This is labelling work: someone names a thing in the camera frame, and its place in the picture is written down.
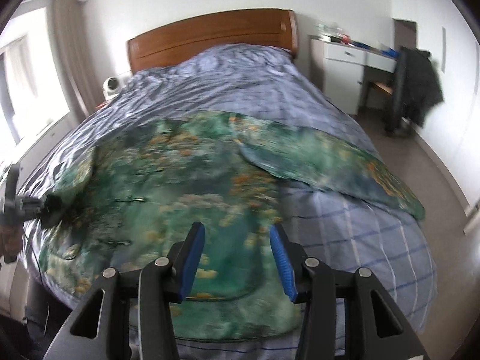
wooden headboard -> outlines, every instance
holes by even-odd
[[[216,44],[282,47],[297,54],[297,24],[291,10],[261,8],[211,13],[167,24],[128,41],[133,73],[176,65]]]

gray floor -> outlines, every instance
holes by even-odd
[[[437,264],[438,296],[420,338],[432,360],[449,360],[480,313],[480,229],[464,235],[466,218],[460,203],[412,138],[385,136],[378,112],[360,113],[357,121],[392,173],[425,207],[422,229]]]

items on desk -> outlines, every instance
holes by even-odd
[[[356,42],[355,40],[353,40],[350,44],[355,47],[360,47],[361,49],[371,50],[371,47],[369,45],[362,42]]]
[[[345,34],[344,31],[337,25],[337,23],[326,23],[320,21],[317,25],[318,36],[324,42],[344,43],[349,44],[350,36]]]

desk drawer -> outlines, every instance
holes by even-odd
[[[326,43],[325,58],[364,65],[365,51],[354,47],[342,46],[340,44]]]
[[[367,66],[380,69],[381,71],[389,71],[393,73],[397,61],[384,55],[367,52]]]

white desk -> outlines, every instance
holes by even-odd
[[[343,112],[356,115],[366,67],[393,73],[396,60],[359,47],[310,37],[311,81]]]

